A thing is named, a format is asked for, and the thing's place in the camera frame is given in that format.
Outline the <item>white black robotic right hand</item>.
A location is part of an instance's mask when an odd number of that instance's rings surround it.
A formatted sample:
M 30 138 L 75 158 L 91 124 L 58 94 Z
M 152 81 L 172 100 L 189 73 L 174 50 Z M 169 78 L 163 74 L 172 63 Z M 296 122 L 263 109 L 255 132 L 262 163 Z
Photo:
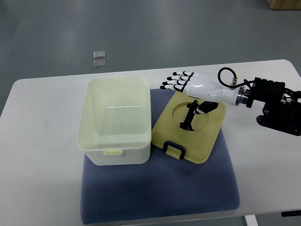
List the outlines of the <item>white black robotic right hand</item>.
M 222 85 L 217 77 L 194 72 L 174 72 L 160 86 L 186 95 L 203 99 L 204 102 L 193 110 L 194 114 L 205 114 L 215 110 L 219 102 L 239 105 L 244 92 L 243 87 L 229 88 Z

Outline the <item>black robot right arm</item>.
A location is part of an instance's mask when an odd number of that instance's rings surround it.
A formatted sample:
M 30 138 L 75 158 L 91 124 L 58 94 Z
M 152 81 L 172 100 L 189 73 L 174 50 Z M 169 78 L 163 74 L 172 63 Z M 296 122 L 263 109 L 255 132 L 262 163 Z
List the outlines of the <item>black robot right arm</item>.
M 230 85 L 221 79 L 224 70 L 233 74 Z M 251 108 L 254 101 L 264 103 L 262 115 L 256 117 L 259 125 L 294 136 L 301 135 L 301 103 L 298 101 L 301 98 L 300 91 L 286 88 L 284 82 L 258 77 L 252 81 L 244 79 L 244 82 L 237 84 L 236 73 L 228 67 L 220 69 L 217 78 L 220 84 L 231 91 L 238 89 L 235 105 L 244 104 Z

